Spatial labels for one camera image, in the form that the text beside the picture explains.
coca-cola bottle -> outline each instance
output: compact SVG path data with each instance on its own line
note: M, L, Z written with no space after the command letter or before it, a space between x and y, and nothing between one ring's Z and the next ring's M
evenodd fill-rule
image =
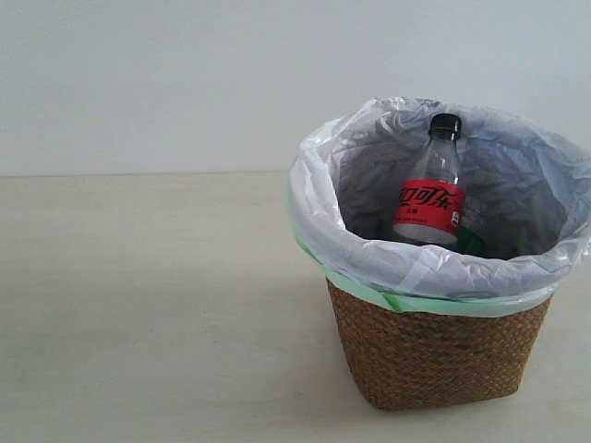
M456 243L465 199L455 146L461 128L462 120L454 114L431 119L430 141L400 191L393 241L443 247Z

woven basket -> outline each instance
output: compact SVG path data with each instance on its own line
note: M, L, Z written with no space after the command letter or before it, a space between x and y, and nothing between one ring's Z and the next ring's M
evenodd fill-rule
M498 318L396 313L329 282L347 363L376 408L430 408L513 394L550 299Z

wicker basket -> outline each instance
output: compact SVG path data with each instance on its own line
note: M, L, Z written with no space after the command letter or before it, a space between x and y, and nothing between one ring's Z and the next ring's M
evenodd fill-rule
M519 387L550 299L498 318L395 313L329 282L347 363L376 408L495 399Z

wastebasket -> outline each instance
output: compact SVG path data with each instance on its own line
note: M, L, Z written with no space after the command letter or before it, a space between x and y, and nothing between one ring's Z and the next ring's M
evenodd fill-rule
M386 240L404 171L438 113L464 122L466 194L491 214L487 257ZM589 155L484 107L370 101L303 141L287 195L295 239L326 275L353 378L389 410L515 392L591 235Z

red bottle label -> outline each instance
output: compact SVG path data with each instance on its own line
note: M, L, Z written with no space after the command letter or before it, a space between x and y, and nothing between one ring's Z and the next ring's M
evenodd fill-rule
M438 180L407 180L400 190L394 223L431 226L457 236L465 193Z

